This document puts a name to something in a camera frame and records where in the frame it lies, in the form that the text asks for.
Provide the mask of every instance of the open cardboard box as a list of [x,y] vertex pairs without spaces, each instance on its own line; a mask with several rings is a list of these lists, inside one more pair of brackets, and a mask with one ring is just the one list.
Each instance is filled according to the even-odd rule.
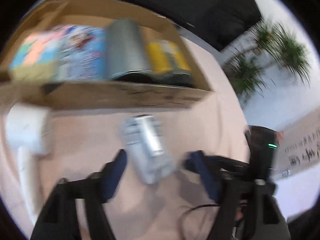
[[[57,24],[106,27],[121,18],[135,20],[147,44],[152,39],[175,42],[185,56],[196,89],[129,82],[27,83],[10,79],[8,67],[23,40],[32,32]],[[29,12],[12,34],[0,56],[0,106],[19,100],[54,109],[188,107],[211,89],[173,24],[137,5],[114,0],[46,0]]]

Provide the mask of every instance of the gray cylinder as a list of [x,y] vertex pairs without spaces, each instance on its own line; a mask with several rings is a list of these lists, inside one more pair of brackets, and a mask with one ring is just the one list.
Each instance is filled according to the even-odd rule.
[[113,22],[107,31],[108,79],[154,83],[139,26],[130,19]]

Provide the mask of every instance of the beige table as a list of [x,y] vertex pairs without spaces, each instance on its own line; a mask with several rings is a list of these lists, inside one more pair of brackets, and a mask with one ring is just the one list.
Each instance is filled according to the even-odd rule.
[[[237,97],[214,57],[201,47],[184,39],[191,53],[215,90],[192,109],[99,109],[55,113],[52,154],[40,161],[43,191],[47,197],[61,177],[85,178],[98,171],[124,147],[120,124],[129,116],[153,114],[163,125],[164,140],[178,167],[186,152],[204,150],[241,161],[247,160],[243,135],[246,121]],[[16,169],[15,154],[5,141],[1,124],[0,192],[9,212],[21,230],[30,236],[28,218]],[[177,219],[186,207],[209,203],[199,177],[178,169],[157,185],[141,184],[130,159],[115,198],[105,205],[117,240],[178,239]],[[78,217],[83,239],[89,239],[83,204],[79,200]],[[188,239],[194,239],[204,213],[206,223],[199,239],[208,233],[217,208],[197,211],[186,220]]]

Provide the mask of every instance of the white hair dryer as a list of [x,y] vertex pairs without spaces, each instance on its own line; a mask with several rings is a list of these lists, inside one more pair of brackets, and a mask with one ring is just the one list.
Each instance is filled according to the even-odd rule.
[[38,158],[52,148],[50,108],[16,103],[6,118],[6,137],[18,152],[19,177],[27,211],[33,224],[44,204]]

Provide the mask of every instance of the black cable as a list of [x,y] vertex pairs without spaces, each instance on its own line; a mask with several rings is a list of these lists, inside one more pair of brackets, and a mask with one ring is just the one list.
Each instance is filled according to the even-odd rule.
[[187,215],[189,215],[192,211],[199,209],[199,208],[203,208],[203,207],[219,207],[218,204],[204,204],[204,205],[199,205],[193,208],[188,209],[187,211],[185,211],[178,219],[178,232],[180,234],[180,238],[181,240],[186,240],[186,237],[184,235],[184,230],[183,230],[183,222],[185,220],[185,218],[187,217]]

